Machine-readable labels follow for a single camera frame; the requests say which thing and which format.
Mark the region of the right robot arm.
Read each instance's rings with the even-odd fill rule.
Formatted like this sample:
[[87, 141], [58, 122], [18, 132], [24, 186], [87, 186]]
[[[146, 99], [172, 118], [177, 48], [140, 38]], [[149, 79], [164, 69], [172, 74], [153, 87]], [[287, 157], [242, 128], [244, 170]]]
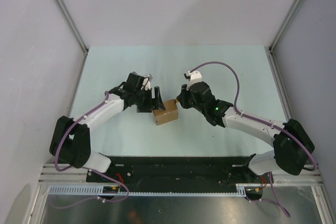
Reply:
[[196, 109], [212, 126], [244, 132], [273, 148], [249, 157], [242, 169], [243, 179], [249, 183], [254, 183], [265, 173], [278, 170], [299, 175], [315, 149], [298, 121], [290, 119], [281, 122], [238, 114], [233, 104], [216, 99], [209, 85], [203, 81], [190, 87], [182, 85], [177, 100], [184, 109]]

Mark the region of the brown cardboard express box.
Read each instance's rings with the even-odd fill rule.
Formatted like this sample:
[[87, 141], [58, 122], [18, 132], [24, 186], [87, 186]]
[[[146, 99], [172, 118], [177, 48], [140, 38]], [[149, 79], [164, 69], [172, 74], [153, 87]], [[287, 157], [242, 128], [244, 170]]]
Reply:
[[174, 99], [163, 102], [165, 110], [157, 109], [153, 110], [152, 114], [156, 125], [162, 125], [177, 120], [178, 108]]

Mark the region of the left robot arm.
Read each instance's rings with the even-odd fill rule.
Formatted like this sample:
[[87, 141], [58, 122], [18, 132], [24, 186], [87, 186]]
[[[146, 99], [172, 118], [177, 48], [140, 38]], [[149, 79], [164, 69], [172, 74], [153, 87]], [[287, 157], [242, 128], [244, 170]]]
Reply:
[[[98, 171], [103, 181], [112, 181], [116, 169], [110, 165], [109, 157], [92, 150], [91, 131], [133, 105], [139, 113], [164, 111], [160, 88], [152, 88], [151, 80], [151, 75], [141, 76], [132, 72], [126, 81], [105, 92], [104, 100], [90, 111], [77, 118], [60, 117], [49, 148], [55, 158], [55, 169], [62, 172], [72, 167], [87, 168]], [[67, 168], [59, 167], [59, 162], [67, 164]]]

